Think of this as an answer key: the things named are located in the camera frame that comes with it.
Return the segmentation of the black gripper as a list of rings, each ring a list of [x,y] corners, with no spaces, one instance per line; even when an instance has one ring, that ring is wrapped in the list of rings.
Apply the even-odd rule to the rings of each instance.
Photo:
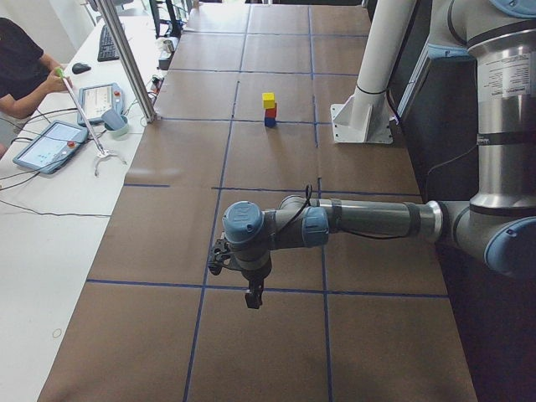
[[[253,265],[252,269],[247,269],[240,265],[242,276],[248,281],[248,290],[245,292],[245,302],[249,309],[259,309],[262,304],[262,293],[264,290],[265,278],[271,273],[272,264],[270,261],[262,265]]]

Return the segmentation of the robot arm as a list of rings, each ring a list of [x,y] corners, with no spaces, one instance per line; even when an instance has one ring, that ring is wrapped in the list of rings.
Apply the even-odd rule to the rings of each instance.
[[[325,245],[331,233],[444,241],[514,278],[535,275],[535,4],[435,1],[427,53],[477,62],[479,189],[467,201],[382,203],[289,196],[278,209],[239,201],[208,267],[238,271],[262,303],[271,252]]]

